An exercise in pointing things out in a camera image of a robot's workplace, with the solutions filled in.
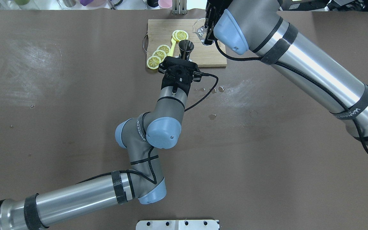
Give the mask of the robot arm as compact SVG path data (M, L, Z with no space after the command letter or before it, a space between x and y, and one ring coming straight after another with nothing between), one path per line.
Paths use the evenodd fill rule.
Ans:
M346 124L368 146L368 85L277 14L282 0L208 0L204 44L250 50Z
M0 230L45 230L133 199L147 205L166 196L157 151L177 144L190 85L199 82L203 73L188 54L166 57L158 71L164 77L154 111L128 119L115 130L118 145L127 150L131 169L104 173L21 201L0 200Z

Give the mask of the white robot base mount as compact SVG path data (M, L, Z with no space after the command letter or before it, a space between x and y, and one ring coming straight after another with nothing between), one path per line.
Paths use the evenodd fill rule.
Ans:
M183 220L142 220L136 224L136 230L220 230L219 220L183 219Z

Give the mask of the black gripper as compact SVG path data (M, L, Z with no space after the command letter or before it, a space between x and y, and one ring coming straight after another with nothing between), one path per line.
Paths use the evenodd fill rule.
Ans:
M203 41L204 45L212 45L216 37L214 35L214 27L224 13L224 10L229 7L232 0L208 0L206 2L206 19L204 27L206 28L206 38Z
M174 87L183 90L188 96L193 81L200 82L202 73L194 62L175 57L166 57L159 64L158 72L164 74L161 89Z

